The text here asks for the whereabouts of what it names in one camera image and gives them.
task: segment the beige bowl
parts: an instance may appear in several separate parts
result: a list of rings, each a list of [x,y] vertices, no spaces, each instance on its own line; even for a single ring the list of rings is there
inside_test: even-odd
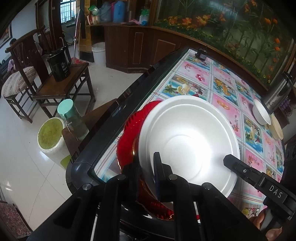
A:
[[[276,140],[277,139],[283,140],[284,134],[283,134],[283,131],[281,129],[281,126],[280,126],[277,118],[275,117],[274,114],[271,114],[270,118],[271,118],[271,125],[268,125],[268,126],[269,126],[272,136]]]

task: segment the white plate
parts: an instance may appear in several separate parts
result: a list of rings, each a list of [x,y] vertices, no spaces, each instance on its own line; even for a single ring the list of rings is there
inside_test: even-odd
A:
[[[139,136],[139,160],[154,196],[153,154],[188,182],[212,183],[228,196],[237,180],[223,165],[225,155],[238,159],[239,146],[229,120],[213,105],[195,96],[176,96],[160,102],[147,116]],[[172,203],[164,203],[173,209]]]

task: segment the floral tablecloth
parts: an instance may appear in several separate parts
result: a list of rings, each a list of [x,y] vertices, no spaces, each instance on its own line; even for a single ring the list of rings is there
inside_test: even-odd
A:
[[[193,95],[217,107],[229,120],[239,143],[241,161],[265,172],[278,182],[283,173],[283,146],[275,140],[268,125],[260,125],[252,114],[253,100],[260,96],[241,78],[220,63],[207,58],[205,62],[189,50],[171,69],[140,109],[154,100],[177,95]],[[107,181],[120,173],[116,147],[122,132],[109,146],[95,167],[96,175]],[[248,218],[264,208],[265,196],[238,178],[228,199]]]

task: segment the striped cushion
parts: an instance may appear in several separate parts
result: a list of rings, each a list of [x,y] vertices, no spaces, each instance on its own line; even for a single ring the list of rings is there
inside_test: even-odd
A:
[[[34,69],[34,67],[30,66],[30,67],[26,67],[23,69],[24,73],[26,74],[28,80],[30,83],[33,82],[33,80],[35,79],[36,76],[36,70]],[[3,87],[2,87],[2,91],[1,91],[1,95],[3,97],[9,97],[12,95],[16,95],[19,92],[21,92],[22,90],[26,89],[27,85],[23,79],[23,77],[21,76],[20,72],[16,72],[13,73],[12,75],[10,75],[8,77],[8,79],[5,81]]]

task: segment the wooden cabinet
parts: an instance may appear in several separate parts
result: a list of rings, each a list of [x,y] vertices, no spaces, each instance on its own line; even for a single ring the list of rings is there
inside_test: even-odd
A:
[[[179,48],[203,48],[208,55],[241,76],[260,94],[267,88],[245,67],[197,39],[159,27],[106,25],[106,66],[126,73],[143,73]]]

